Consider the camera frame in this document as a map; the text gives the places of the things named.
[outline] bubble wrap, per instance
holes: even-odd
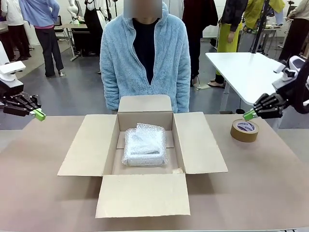
[[[168,161],[163,127],[138,123],[125,134],[122,163],[128,166],[160,166]]]

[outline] light blue fleece jacket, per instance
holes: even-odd
[[[191,65],[185,25],[169,14],[163,3],[162,18],[154,30],[155,64],[150,85],[134,50],[132,18],[120,15],[104,28],[100,69],[107,108],[117,110],[122,96],[166,94],[173,112],[189,112]]]

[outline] jacket zipper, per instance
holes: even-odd
[[[130,27],[131,29],[133,29],[133,30],[135,31],[135,37],[134,37],[133,42],[132,42],[132,45],[131,45],[131,49],[132,49],[133,56],[134,56],[134,58],[137,60],[137,62],[142,66],[143,70],[145,71],[145,74],[146,74],[146,82],[147,82],[148,86],[150,87],[151,85],[149,84],[149,81],[148,81],[148,79],[147,79],[147,72],[146,72],[146,69],[145,69],[145,67],[143,66],[143,64],[140,62],[139,58],[137,57],[137,55],[135,54],[135,52],[134,52],[134,50],[133,50],[133,44],[134,44],[134,41],[135,41],[135,39],[136,39],[136,30],[135,30],[135,28],[133,28],[133,27],[130,26],[130,24],[129,24],[129,19],[127,20],[127,24],[129,25],[129,27]]]
[[[156,26],[158,25],[158,23],[159,23],[160,21],[162,21],[162,18],[159,19],[159,21],[156,23],[156,25],[155,25],[155,27],[154,27],[154,30],[156,29]],[[130,24],[129,24],[129,19],[127,20],[127,24],[128,24],[128,26],[129,26],[131,29],[133,29],[133,30],[135,31],[135,38],[136,38],[136,30],[135,30],[135,28],[133,28],[133,27],[130,26]],[[145,67],[143,66],[143,64],[140,62],[139,58],[137,57],[137,55],[135,54],[135,52],[134,52],[134,50],[133,50],[133,43],[134,43],[134,40],[133,40],[132,46],[131,46],[132,53],[133,53],[135,59],[138,61],[138,63],[139,63],[139,64],[143,67],[143,69],[145,70],[145,73],[146,73],[146,76],[145,76],[145,77],[146,77],[146,82],[147,82],[148,86],[151,87],[151,85],[152,85],[152,83],[153,83],[153,81],[154,81],[155,75],[153,76],[153,79],[151,80],[151,83],[149,84],[149,81],[148,81],[148,79],[147,79],[147,72],[146,72],[146,69],[145,69]],[[156,59],[156,54],[157,54],[157,53],[156,53],[156,46],[154,46],[154,59]]]

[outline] brown packing tape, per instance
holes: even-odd
[[[231,128],[231,136],[241,142],[252,143],[256,140],[259,127],[254,122],[243,119],[235,120]]]

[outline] black shirt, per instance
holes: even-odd
[[[157,19],[152,24],[142,24],[133,19],[133,26],[136,30],[136,37],[133,42],[134,49],[141,64],[146,69],[149,84],[154,77],[155,63],[155,25],[159,21]]]

